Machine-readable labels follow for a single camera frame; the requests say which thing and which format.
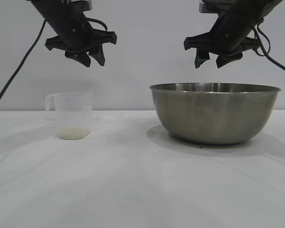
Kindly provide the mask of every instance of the bowl rim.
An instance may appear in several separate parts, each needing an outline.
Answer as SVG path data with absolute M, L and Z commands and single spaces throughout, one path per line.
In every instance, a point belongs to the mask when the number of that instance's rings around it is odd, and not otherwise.
M 156 88 L 157 86 L 167 86 L 175 84 L 229 84 L 229 85 L 245 85 L 245 86 L 264 86 L 270 87 L 273 90 L 271 91 L 255 91 L 255 92 L 201 92 L 201 91 L 181 91 L 181 90 L 170 90 L 170 89 L 160 89 Z M 186 83 L 165 83 L 165 84 L 156 84 L 149 86 L 151 90 L 167 91 L 172 93 L 192 93 L 192 94 L 263 94 L 263 93 L 278 93 L 282 89 L 275 86 L 269 85 L 258 85 L 258 84 L 245 84 L 245 83 L 222 83 L 222 82 L 186 82 Z

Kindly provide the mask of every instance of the robotic arm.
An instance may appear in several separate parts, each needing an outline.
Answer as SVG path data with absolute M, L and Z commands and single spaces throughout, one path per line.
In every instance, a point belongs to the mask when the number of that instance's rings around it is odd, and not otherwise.
M 200 0 L 201 13 L 217 13 L 218 19 L 208 33 L 188 37 L 185 49 L 196 48 L 195 67 L 209 60 L 209 52 L 218 55 L 218 68 L 240 60 L 243 52 L 257 50 L 260 43 L 247 37 L 252 28 L 282 0 Z
M 105 65 L 104 43 L 116 44 L 115 32 L 107 31 L 107 26 L 83 14 L 92 9 L 92 0 L 29 0 L 58 36 L 46 40 L 49 50 L 57 48 L 65 51 L 67 58 L 90 67 L 93 57 L 101 66 Z M 93 28 L 89 22 L 101 24 L 105 31 Z

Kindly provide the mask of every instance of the measuring cup handle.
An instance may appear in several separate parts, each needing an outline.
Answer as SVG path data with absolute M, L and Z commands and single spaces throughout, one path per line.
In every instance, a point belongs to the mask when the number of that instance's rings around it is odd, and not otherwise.
M 54 98 L 55 96 L 58 96 L 59 94 L 49 94 L 46 96 L 46 111 L 49 111 L 51 109 L 51 100 L 52 98 Z

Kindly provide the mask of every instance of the plastic measuring cup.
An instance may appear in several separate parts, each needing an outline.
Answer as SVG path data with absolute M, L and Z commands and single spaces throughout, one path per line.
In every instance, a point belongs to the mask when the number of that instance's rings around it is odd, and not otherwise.
M 46 110 L 54 98 L 58 136 L 66 140 L 78 140 L 91 133 L 93 94 L 72 92 L 46 96 Z

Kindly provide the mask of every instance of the wire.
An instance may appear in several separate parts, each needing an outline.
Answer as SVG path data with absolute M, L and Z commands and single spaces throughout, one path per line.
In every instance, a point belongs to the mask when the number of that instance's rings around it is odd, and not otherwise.
M 270 51 L 271 51 L 271 43 L 270 43 L 270 40 L 269 40 L 268 36 L 266 36 L 266 34 L 260 29 L 260 24 L 262 24 L 263 22 L 264 22 L 264 19 L 261 19 L 261 20 L 258 22 L 258 24 L 257 24 L 257 30 L 258 30 L 258 32 L 259 32 L 260 34 L 262 34 L 262 36 L 267 40 L 268 45 L 269 45 L 267 54 L 269 54 Z M 264 57 L 265 55 L 260 54 L 259 51 L 257 50 L 258 47 L 257 47 L 256 41 L 257 41 L 257 37 L 256 37 L 256 34 L 255 34 L 255 52 L 256 52 L 256 54 L 257 54 L 258 56 Z
M 14 78 L 16 77 L 16 75 L 18 74 L 18 72 L 21 70 L 22 66 L 24 65 L 25 61 L 27 60 L 27 58 L 29 57 L 31 51 L 34 49 L 34 47 L 36 46 L 36 44 L 38 43 L 42 32 L 44 30 L 44 27 L 46 25 L 46 21 L 44 20 L 40 32 L 37 36 L 37 39 L 35 40 L 35 42 L 33 43 L 33 45 L 29 48 L 29 50 L 27 51 L 27 53 L 25 54 L 25 56 L 23 57 L 22 61 L 20 62 L 19 66 L 17 67 L 16 71 L 13 73 L 13 75 L 10 77 L 10 79 L 8 80 L 8 82 L 5 84 L 4 88 L 2 89 L 2 91 L 0 92 L 0 100 L 3 97 L 3 95 L 5 94 L 6 90 L 8 89 L 8 87 L 10 86 L 11 82 L 14 80 Z
M 261 40 L 261 38 L 260 38 L 260 36 L 259 36 L 259 34 L 258 34 L 256 28 L 255 28 L 255 27 L 252 27 L 252 30 L 253 30 L 254 33 L 255 33 L 255 36 L 256 36 L 256 38 L 257 38 L 259 44 L 260 44 L 260 47 L 261 47 L 262 52 L 264 53 L 265 57 L 266 57 L 269 61 L 271 61 L 273 64 L 277 65 L 279 68 L 281 68 L 281 69 L 283 69 L 283 70 L 285 71 L 285 66 L 283 66 L 282 64 L 280 64 L 279 62 L 277 62 L 276 60 L 274 60 L 273 58 L 271 58 L 271 57 L 269 56 L 268 52 L 266 52 L 266 50 L 265 50 L 265 48 L 264 48 L 264 45 L 263 45 L 263 43 L 262 43 L 262 40 Z

